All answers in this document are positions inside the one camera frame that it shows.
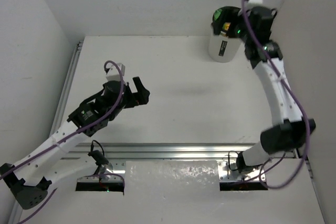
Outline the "green plastic bottle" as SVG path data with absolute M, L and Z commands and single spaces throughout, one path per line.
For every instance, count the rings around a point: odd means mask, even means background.
M 213 21 L 216 21 L 220 17 L 221 13 L 222 9 L 221 8 L 217 9 L 213 14 Z

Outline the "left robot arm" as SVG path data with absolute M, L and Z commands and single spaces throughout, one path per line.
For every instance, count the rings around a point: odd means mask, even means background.
M 83 100 L 59 129 L 27 157 L 1 166 L 1 179 L 24 209 L 39 205 L 65 174 L 52 167 L 79 143 L 92 137 L 123 110 L 149 102 L 150 92 L 134 77 L 136 92 L 129 83 L 110 80 L 101 91 Z

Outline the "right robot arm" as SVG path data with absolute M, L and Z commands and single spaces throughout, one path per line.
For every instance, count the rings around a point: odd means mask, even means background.
M 235 164 L 239 173 L 257 168 L 272 154 L 301 148 L 306 143 L 306 135 L 316 128 L 314 119 L 304 121 L 302 112 L 288 91 L 289 85 L 283 85 L 287 83 L 283 55 L 279 45 L 270 39 L 275 15 L 275 9 L 260 6 L 248 12 L 248 21 L 260 47 L 249 34 L 239 7 L 219 8 L 212 17 L 213 35 L 222 40 L 218 56 L 229 56 L 229 47 L 237 40 L 244 43 L 245 56 L 262 84 L 271 111 L 272 126 L 261 132 L 258 143 L 238 154 Z

